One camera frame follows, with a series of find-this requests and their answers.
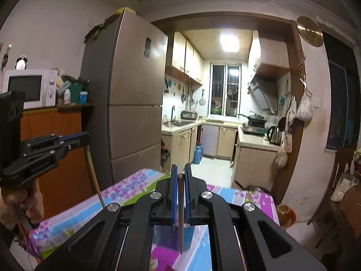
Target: wooden door frame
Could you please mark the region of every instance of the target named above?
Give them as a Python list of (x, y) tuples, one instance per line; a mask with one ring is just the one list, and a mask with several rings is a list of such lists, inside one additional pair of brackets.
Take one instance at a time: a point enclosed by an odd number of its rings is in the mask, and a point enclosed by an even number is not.
[[(296, 101), (299, 103), (303, 93), (303, 85), (299, 78), (301, 74), (305, 73), (305, 68), (301, 64), (303, 50), (295, 21), (257, 13), (205, 12), (165, 18), (153, 21), (152, 23), (164, 33), (210, 28), (238, 28), (258, 30), (283, 37), (288, 49), (291, 93), (295, 95)], [(291, 181), (300, 151), (303, 128), (303, 122), (297, 122), (297, 126), (292, 134), (292, 153), (288, 154), (287, 165), (279, 170), (275, 177), (271, 190), (275, 204), (282, 202)]]

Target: gold clock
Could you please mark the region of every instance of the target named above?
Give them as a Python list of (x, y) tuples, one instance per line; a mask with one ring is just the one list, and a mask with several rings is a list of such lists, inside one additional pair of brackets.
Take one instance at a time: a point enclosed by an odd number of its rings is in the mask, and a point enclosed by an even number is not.
[(306, 16), (297, 18), (297, 28), (306, 42), (314, 47), (321, 47), (324, 43), (320, 27), (312, 19)]

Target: faucet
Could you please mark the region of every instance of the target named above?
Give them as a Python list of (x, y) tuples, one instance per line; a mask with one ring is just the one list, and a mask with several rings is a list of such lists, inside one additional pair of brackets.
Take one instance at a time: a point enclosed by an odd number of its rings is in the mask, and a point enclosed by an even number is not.
[(176, 107), (175, 106), (173, 106), (172, 107), (172, 115), (170, 116), (170, 121), (173, 121), (173, 111), (175, 111), (176, 110)]

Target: window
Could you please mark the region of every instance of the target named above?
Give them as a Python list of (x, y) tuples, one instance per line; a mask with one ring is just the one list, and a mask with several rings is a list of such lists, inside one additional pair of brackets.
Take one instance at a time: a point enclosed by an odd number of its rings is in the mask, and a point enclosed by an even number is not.
[(353, 51), (324, 33), (331, 80), (331, 117), (327, 149), (355, 147), (360, 130), (360, 81)]
[(211, 65), (211, 105), (213, 115), (236, 117), (239, 111), (241, 67)]

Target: upper cabinet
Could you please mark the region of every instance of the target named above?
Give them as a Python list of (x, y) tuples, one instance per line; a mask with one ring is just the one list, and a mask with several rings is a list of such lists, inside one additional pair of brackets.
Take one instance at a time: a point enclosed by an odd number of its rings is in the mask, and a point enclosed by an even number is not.
[(172, 66), (182, 72), (184, 72), (185, 45), (186, 45), (185, 37), (183, 37), (180, 32), (175, 32), (173, 52), (170, 55), (172, 55)]
[(277, 80), (289, 72), (287, 44), (281, 37), (253, 31), (248, 69), (254, 75)]
[(180, 32), (168, 37), (165, 73), (187, 84), (203, 84), (203, 59)]

